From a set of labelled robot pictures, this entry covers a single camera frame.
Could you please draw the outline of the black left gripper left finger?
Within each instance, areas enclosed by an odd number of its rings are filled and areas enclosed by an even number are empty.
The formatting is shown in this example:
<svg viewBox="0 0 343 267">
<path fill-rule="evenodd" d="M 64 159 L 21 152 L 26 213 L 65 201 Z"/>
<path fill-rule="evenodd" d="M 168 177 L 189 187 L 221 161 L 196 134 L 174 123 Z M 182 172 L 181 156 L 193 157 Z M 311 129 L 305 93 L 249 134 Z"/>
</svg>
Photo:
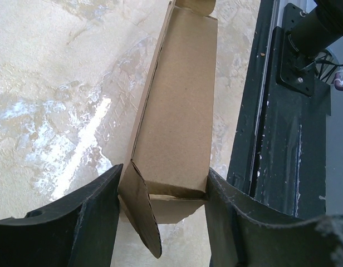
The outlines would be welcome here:
<svg viewBox="0 0 343 267">
<path fill-rule="evenodd" d="M 24 218 L 0 220 L 0 266 L 110 266 L 122 167 Z"/>
</svg>

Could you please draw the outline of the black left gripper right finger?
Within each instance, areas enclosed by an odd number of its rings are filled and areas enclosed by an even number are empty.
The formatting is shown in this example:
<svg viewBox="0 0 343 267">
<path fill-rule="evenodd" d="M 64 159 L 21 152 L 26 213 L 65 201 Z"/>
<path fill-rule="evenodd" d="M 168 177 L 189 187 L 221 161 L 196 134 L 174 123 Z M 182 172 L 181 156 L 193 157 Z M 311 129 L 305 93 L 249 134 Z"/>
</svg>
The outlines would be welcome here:
<svg viewBox="0 0 343 267">
<path fill-rule="evenodd" d="M 213 169 L 205 216 L 211 266 L 343 266 L 343 216 L 301 220 L 230 185 Z"/>
</svg>

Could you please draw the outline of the brown cardboard paper box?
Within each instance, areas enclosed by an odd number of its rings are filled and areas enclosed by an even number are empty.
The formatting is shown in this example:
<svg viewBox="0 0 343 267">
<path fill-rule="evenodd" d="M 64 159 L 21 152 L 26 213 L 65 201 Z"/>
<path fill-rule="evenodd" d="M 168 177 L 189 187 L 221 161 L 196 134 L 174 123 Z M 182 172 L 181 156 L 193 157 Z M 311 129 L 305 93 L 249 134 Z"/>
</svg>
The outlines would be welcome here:
<svg viewBox="0 0 343 267">
<path fill-rule="evenodd" d="M 170 1 L 118 186 L 125 216 L 154 257 L 160 224 L 204 204 L 212 146 L 215 1 Z"/>
</svg>

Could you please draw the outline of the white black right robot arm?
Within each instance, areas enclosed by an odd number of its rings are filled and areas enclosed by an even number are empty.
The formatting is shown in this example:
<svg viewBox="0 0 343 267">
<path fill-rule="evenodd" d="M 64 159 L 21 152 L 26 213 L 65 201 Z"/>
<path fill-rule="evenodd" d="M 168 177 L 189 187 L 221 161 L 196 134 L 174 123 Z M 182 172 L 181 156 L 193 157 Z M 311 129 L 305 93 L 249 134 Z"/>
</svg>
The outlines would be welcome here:
<svg viewBox="0 0 343 267">
<path fill-rule="evenodd" d="M 289 31 L 296 52 L 314 58 L 343 37 L 343 0 L 318 0 L 316 7 Z"/>
</svg>

